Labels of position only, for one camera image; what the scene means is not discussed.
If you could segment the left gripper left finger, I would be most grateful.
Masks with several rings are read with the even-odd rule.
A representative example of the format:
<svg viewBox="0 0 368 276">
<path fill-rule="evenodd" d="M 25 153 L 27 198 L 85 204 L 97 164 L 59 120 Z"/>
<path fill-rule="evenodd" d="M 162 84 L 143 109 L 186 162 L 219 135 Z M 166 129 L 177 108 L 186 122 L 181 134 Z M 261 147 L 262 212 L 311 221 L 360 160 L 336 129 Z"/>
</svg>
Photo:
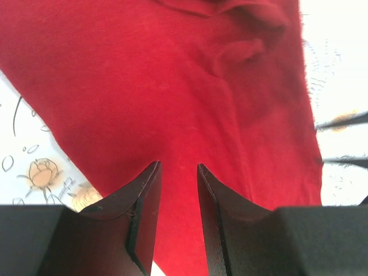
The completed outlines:
<svg viewBox="0 0 368 276">
<path fill-rule="evenodd" d="M 1 206 L 1 274 L 150 275 L 161 187 L 161 164 L 153 162 L 81 212 Z"/>
</svg>

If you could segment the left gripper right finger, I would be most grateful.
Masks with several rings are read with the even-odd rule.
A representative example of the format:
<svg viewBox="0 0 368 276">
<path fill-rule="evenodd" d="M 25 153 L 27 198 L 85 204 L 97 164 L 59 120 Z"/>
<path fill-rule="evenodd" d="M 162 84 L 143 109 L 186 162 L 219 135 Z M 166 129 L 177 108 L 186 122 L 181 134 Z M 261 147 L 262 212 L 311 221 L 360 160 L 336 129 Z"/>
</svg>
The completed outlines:
<svg viewBox="0 0 368 276">
<path fill-rule="evenodd" d="M 367 202 L 267 210 L 197 167 L 210 275 L 366 275 Z"/>
</svg>

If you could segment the dark red t-shirt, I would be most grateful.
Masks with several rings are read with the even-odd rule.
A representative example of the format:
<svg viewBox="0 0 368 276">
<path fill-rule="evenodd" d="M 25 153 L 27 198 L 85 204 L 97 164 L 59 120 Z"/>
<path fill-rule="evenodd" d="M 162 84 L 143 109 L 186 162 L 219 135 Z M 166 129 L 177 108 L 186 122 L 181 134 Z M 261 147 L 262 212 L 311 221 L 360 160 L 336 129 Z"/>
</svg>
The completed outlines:
<svg viewBox="0 0 368 276">
<path fill-rule="evenodd" d="M 320 205 L 298 1 L 2 1 L 1 71 L 102 196 L 161 161 L 154 261 L 207 275 L 197 166 Z"/>
</svg>

